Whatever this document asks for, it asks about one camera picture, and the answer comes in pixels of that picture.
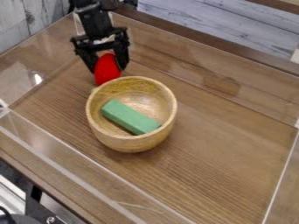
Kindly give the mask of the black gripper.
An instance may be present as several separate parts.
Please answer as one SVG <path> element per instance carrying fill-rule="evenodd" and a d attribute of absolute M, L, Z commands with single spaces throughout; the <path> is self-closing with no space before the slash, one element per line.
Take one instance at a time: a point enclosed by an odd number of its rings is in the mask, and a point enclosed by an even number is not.
<path fill-rule="evenodd" d="M 73 44 L 74 52 L 88 68 L 95 73 L 99 56 L 96 52 L 112 50 L 116 55 L 116 64 L 120 70 L 127 68 L 129 62 L 128 47 L 129 40 L 125 27 L 113 28 L 104 38 L 89 37 L 87 34 L 74 36 L 69 42 Z"/>

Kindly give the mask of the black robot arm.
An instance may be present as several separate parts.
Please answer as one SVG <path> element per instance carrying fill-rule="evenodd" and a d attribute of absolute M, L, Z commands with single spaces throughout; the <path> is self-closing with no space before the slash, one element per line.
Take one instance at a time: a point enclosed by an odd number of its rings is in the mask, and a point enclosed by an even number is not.
<path fill-rule="evenodd" d="M 103 0 L 73 0 L 73 5 L 85 32 L 69 39 L 74 54 L 80 56 L 88 70 L 93 73 L 99 62 L 97 52 L 112 50 L 116 67 L 124 70 L 129 62 L 129 38 L 127 28 L 112 25 L 108 13 L 113 9 L 108 8 Z"/>

